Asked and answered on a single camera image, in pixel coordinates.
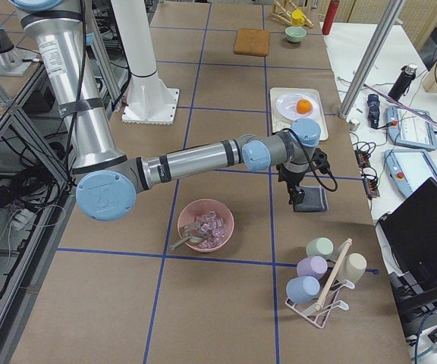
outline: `black bottle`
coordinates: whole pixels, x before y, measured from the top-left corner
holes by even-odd
[[[399,101],[402,94],[406,92],[412,80],[416,78],[416,64],[409,64],[402,67],[402,72],[394,83],[394,86],[388,92],[388,96],[395,101]]]

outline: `white desk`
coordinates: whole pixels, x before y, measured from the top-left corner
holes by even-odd
[[[354,72],[363,57],[375,28],[375,24],[333,24],[332,31],[328,36],[324,36],[324,39],[335,77],[341,77],[349,81],[352,80]],[[382,47],[374,67],[366,79],[366,84],[372,86],[374,84],[393,83],[401,72],[401,67],[409,63],[419,65],[417,75],[421,75],[421,73],[426,69],[402,27],[396,25],[393,27],[389,37]],[[426,93],[424,89],[420,87],[420,82],[424,75],[426,75],[426,72],[412,82],[408,94],[402,96],[399,101],[405,105],[411,105],[413,108],[429,111],[432,119],[437,122],[437,93]],[[336,82],[339,91],[348,89],[348,84],[338,79],[336,79]],[[390,89],[391,85],[378,87],[378,90],[383,91],[384,93],[387,93]],[[372,92],[368,89],[360,92],[347,120],[356,118],[360,121],[360,127],[355,133],[358,135],[360,141],[383,144],[385,143],[385,130],[380,131],[370,128],[369,122],[366,118],[366,99],[370,93]],[[341,99],[343,99],[344,95],[345,93],[340,92]],[[379,99],[381,100],[381,120],[379,124],[383,125],[385,120],[385,110],[389,104],[381,97],[379,97]],[[356,141],[357,139],[355,136],[352,136],[352,142],[354,143]],[[387,139],[387,143],[383,146],[378,146],[372,154],[370,163],[377,170],[379,175],[382,173],[384,165],[383,152],[390,150],[393,147],[394,144],[390,139]],[[430,152],[430,155],[437,166],[437,150]],[[381,197],[374,199],[372,205],[372,217],[374,221],[385,212],[394,211],[404,201],[404,198],[398,192],[394,182],[385,172],[380,178],[379,192]],[[383,233],[379,230],[380,229],[378,228],[377,234],[382,247],[382,252],[384,253],[385,264],[389,272],[394,271],[395,268],[390,264],[391,259],[389,259],[390,249],[385,241],[385,237],[383,237]],[[430,340],[423,335],[420,338],[419,353],[429,347],[430,344]],[[437,351],[419,359],[418,362],[437,363]]]

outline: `orange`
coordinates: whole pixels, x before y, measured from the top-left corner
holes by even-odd
[[[311,105],[311,102],[306,99],[301,99],[296,104],[296,111],[298,114],[307,114],[312,108],[313,105]]]

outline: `plate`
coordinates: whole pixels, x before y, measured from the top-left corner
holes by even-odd
[[[300,114],[296,111],[297,102],[301,99],[306,99],[311,102],[313,108],[306,114]],[[303,93],[285,93],[276,100],[276,108],[284,118],[291,121],[296,121],[300,118],[315,118],[319,112],[318,103],[311,97],[304,95]]]

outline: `black computer screen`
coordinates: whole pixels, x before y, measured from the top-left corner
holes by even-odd
[[[424,290],[437,287],[437,182],[428,179],[379,223],[401,270]]]

